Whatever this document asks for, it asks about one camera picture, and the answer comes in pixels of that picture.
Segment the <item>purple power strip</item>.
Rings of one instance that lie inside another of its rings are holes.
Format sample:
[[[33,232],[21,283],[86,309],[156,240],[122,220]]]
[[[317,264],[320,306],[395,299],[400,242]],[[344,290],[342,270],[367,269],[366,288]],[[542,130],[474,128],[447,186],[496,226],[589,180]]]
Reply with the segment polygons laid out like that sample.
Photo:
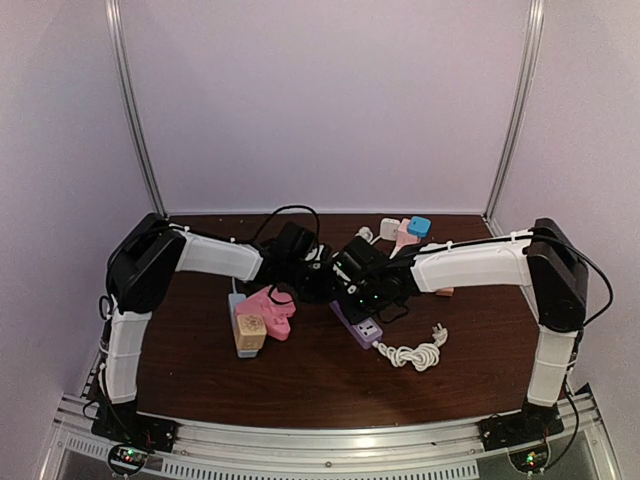
[[[375,342],[382,339],[383,330],[373,319],[367,318],[357,324],[351,324],[343,315],[337,301],[331,302],[329,306],[343,326],[364,350],[370,349]]]

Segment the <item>pink triangular socket adapter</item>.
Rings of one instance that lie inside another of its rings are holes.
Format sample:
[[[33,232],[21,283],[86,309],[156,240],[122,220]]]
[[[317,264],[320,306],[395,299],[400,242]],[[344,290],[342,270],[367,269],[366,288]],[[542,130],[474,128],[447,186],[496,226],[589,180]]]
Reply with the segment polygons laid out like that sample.
[[[292,296],[275,285],[264,287],[235,307],[236,315],[259,315],[263,318],[267,335],[286,341],[291,332],[289,319],[296,313]]]

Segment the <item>light blue power strip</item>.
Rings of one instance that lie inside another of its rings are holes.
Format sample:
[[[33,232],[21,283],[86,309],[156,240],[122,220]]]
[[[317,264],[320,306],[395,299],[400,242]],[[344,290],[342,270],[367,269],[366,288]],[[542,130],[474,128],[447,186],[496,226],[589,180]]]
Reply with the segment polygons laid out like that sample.
[[[255,358],[260,349],[259,341],[262,340],[262,337],[256,332],[242,331],[236,319],[236,307],[245,299],[246,295],[242,293],[231,293],[228,295],[232,332],[237,356],[239,358]]]

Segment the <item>beige cube socket adapter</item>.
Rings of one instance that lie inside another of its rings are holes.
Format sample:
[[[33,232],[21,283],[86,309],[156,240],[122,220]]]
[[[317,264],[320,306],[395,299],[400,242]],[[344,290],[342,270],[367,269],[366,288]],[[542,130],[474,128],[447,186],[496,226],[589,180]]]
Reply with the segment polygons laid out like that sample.
[[[234,339],[238,350],[260,350],[266,336],[267,329],[262,316],[249,314],[236,316]]]

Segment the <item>salmon pink plug adapter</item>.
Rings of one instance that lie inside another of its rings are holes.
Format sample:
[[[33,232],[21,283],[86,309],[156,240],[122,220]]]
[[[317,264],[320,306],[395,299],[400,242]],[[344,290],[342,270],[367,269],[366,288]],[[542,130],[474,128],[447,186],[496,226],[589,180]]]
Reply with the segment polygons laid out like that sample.
[[[435,295],[438,297],[451,298],[454,294],[455,289],[452,287],[442,288],[435,292]]]

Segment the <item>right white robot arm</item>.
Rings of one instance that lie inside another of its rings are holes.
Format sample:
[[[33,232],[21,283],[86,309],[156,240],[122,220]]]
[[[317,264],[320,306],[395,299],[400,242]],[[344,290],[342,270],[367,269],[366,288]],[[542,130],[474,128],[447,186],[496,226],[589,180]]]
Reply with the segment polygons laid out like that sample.
[[[352,322],[443,288],[531,289],[538,344],[522,412],[514,417],[512,430],[526,442],[550,430],[566,373],[577,356],[588,289],[586,262],[554,220],[539,218],[532,228],[508,236],[404,247],[392,258],[356,237],[331,264],[341,284],[338,302]]]

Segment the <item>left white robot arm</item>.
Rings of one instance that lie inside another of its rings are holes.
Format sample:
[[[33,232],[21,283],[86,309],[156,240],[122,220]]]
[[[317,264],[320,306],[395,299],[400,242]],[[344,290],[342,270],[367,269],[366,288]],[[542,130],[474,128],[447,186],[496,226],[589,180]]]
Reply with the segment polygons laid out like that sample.
[[[310,304],[330,302],[337,280],[329,249],[317,230],[294,222],[264,242],[203,235],[147,214],[120,242],[106,264],[106,292],[99,301],[105,322],[104,363],[98,375],[100,421],[123,444],[137,442],[144,424],[137,415],[137,373],[146,327],[163,303],[175,273],[229,277],[265,286],[284,285]]]

